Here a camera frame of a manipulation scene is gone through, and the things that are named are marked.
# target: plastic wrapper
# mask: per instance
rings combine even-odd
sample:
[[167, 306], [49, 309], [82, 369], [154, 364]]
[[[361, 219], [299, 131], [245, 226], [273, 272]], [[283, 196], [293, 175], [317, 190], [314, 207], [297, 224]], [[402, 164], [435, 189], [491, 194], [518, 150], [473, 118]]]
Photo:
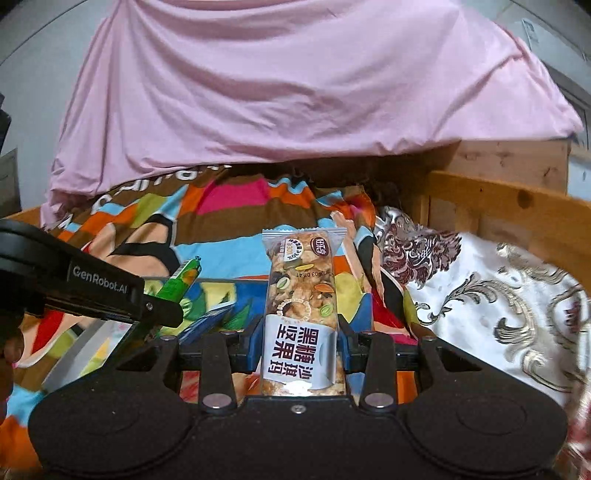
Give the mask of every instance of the plastic wrapper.
[[263, 231], [271, 259], [261, 364], [263, 395], [342, 395], [333, 256], [345, 228]]

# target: multicolored quilt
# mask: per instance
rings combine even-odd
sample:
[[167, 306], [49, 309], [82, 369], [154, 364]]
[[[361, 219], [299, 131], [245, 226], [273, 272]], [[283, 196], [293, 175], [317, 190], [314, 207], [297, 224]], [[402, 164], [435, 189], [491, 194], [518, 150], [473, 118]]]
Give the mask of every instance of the multicolored quilt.
[[[200, 278], [181, 301], [189, 327], [202, 315], [227, 304], [222, 327], [241, 329], [261, 314], [270, 261], [261, 241], [263, 229], [342, 226], [348, 236], [335, 257], [339, 313], [357, 331], [376, 329], [399, 342], [412, 342], [404, 327], [404, 289], [380, 268], [373, 235], [376, 212], [361, 186], [319, 189], [304, 178], [239, 176], [229, 167], [202, 167], [137, 180], [98, 197], [73, 212], [52, 231], [89, 254], [147, 277], [148, 291], [198, 255]], [[0, 427], [0, 466], [27, 469], [36, 464], [28, 444], [28, 415], [43, 397], [41, 386], [52, 367], [93, 319], [47, 312], [43, 321], [25, 318], [25, 353], [15, 370], [17, 386], [9, 399], [8, 419]], [[84, 373], [100, 366], [121, 335], [113, 335]], [[258, 376], [234, 375], [238, 397], [255, 393]], [[195, 401], [199, 375], [185, 374], [181, 396]], [[350, 379], [355, 390], [359, 379]]]

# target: pink bedsheet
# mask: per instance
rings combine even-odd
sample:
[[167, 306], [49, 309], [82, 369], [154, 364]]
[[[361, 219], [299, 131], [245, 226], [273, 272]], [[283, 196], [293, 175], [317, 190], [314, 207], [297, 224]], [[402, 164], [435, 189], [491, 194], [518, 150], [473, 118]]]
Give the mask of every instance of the pink bedsheet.
[[42, 219], [183, 166], [581, 128], [520, 40], [451, 0], [119, 0], [80, 72]]

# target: paisley pattern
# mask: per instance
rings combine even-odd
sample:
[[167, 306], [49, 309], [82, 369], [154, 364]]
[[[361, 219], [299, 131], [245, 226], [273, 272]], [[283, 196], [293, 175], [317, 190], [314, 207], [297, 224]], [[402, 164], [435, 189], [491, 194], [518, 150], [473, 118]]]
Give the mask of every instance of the paisley pattern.
[[513, 245], [416, 225], [391, 207], [382, 209], [375, 236], [383, 268], [406, 286], [421, 325], [567, 401], [589, 311], [568, 272]]
[[396, 209], [390, 209], [390, 213], [382, 265], [394, 278], [404, 285], [414, 281], [422, 288], [435, 273], [449, 270], [461, 251], [458, 233], [415, 225]]
[[[509, 325], [507, 317], [501, 317], [492, 333], [497, 342], [508, 345], [504, 357], [508, 362], [515, 362], [518, 355], [522, 353], [520, 366], [522, 372], [537, 383], [551, 388], [557, 392], [569, 393], [572, 391], [572, 380], [576, 373], [573, 368], [563, 369], [556, 375], [556, 372], [549, 373], [552, 358], [543, 353], [546, 336], [545, 330], [541, 330], [540, 319], [534, 314], [530, 304], [518, 292], [527, 281], [546, 283], [549, 285], [560, 284], [568, 275], [567, 272], [556, 267], [545, 264], [532, 264], [531, 260], [520, 253], [520, 249], [513, 245], [499, 244], [496, 251], [501, 257], [508, 260], [509, 267], [501, 267], [498, 274], [510, 274], [514, 268], [520, 278], [520, 282], [510, 284], [497, 278], [481, 279], [477, 272], [471, 273], [460, 286], [454, 288], [443, 300], [439, 311], [434, 314], [429, 311], [426, 319], [419, 319], [424, 326], [431, 326], [438, 320], [444, 318], [452, 311], [449, 306], [452, 301], [466, 303], [471, 301], [479, 305], [484, 299], [488, 303], [494, 303], [502, 298], [512, 313], [512, 316], [519, 319], [517, 326]], [[545, 327], [550, 333], [553, 342], [562, 348], [575, 353], [576, 340], [571, 335], [576, 333], [582, 321], [582, 298], [584, 291], [580, 284], [570, 286], [564, 292], [554, 296], [548, 302], [545, 310]], [[557, 320], [558, 305], [563, 301], [571, 301], [569, 308], [562, 310], [565, 319]], [[417, 310], [431, 310], [427, 303], [416, 303]]]

